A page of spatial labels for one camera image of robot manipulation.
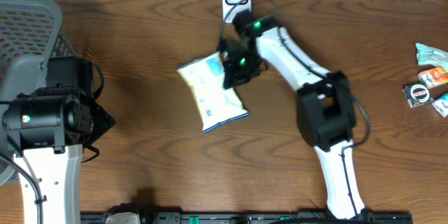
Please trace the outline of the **orange tissue pack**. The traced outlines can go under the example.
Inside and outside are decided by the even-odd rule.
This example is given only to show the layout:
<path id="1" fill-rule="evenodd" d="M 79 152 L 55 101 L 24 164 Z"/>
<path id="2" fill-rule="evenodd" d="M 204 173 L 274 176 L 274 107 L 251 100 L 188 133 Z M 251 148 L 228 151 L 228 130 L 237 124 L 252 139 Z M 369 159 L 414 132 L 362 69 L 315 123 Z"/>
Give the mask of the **orange tissue pack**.
<path id="1" fill-rule="evenodd" d="M 441 66 L 422 71 L 417 77 L 429 89 L 448 83 L 447 72 Z"/>

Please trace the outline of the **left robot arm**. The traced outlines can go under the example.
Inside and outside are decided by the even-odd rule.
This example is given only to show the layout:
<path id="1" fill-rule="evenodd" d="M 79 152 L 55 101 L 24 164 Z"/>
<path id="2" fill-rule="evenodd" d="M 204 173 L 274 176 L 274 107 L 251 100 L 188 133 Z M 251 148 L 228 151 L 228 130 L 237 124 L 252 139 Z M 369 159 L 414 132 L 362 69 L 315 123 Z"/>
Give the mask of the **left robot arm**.
<path id="1" fill-rule="evenodd" d="M 85 150 L 116 123 L 97 103 L 98 65 L 76 56 L 48 63 L 46 84 L 19 94 L 2 117 L 12 157 L 2 156 L 17 173 L 26 223 L 80 223 L 80 168 Z"/>

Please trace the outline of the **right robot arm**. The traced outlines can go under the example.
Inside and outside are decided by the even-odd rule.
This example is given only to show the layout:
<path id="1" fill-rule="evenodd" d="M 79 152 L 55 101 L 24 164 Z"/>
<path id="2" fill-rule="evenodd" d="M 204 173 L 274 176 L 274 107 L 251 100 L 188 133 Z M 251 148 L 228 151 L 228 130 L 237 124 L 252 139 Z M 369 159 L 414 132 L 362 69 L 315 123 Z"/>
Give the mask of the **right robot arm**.
<path id="1" fill-rule="evenodd" d="M 359 218 L 365 205 L 354 173 L 352 148 L 356 126 L 347 77 L 317 64 L 273 16 L 255 18 L 245 11 L 232 24 L 240 45 L 220 40 L 224 53 L 223 87 L 230 89 L 259 76 L 271 64 L 296 93 L 297 127 L 318 155 L 327 189 L 327 208 L 337 219 Z"/>

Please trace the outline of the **teal tissue pack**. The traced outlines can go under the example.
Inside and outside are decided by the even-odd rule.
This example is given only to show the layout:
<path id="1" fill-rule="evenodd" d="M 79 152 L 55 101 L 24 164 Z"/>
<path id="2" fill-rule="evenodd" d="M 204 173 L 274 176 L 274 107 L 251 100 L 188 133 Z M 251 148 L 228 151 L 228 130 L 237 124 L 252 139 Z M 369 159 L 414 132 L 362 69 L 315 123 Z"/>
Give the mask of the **teal tissue pack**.
<path id="1" fill-rule="evenodd" d="M 443 117 L 448 116 L 448 94 L 444 94 L 436 99 L 432 104 L 433 108 Z"/>

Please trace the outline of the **white teal package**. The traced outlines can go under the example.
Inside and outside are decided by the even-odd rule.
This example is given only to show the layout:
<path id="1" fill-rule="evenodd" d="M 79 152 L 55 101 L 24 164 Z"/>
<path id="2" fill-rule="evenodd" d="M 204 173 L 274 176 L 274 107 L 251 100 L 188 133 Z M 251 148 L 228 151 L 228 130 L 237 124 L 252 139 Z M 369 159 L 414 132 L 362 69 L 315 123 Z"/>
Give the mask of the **white teal package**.
<path id="1" fill-rule="evenodd" d="M 234 89 L 223 87 L 225 73 L 217 52 L 184 64 L 177 72 L 192 92 L 204 133 L 249 115 Z"/>

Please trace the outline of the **dark green round-label box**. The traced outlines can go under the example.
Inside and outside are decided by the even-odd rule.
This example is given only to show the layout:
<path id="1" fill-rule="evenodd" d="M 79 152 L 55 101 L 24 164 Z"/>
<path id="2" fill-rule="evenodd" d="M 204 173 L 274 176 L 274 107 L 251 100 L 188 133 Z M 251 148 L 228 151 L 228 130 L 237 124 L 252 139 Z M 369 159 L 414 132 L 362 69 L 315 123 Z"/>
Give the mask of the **dark green round-label box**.
<path id="1" fill-rule="evenodd" d="M 431 104 L 434 98 L 423 83 L 407 85 L 402 89 L 410 108 Z"/>

